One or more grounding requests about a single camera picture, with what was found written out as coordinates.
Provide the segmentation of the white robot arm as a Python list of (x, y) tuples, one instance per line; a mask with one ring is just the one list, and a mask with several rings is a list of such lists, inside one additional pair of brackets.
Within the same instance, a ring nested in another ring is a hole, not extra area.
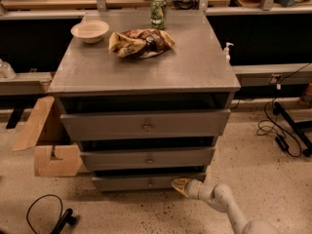
[(248, 220), (237, 204), (231, 188), (225, 183), (210, 186), (200, 180), (176, 178), (172, 187), (187, 198), (205, 202), (212, 209), (227, 214), (234, 234), (280, 234), (269, 222)]

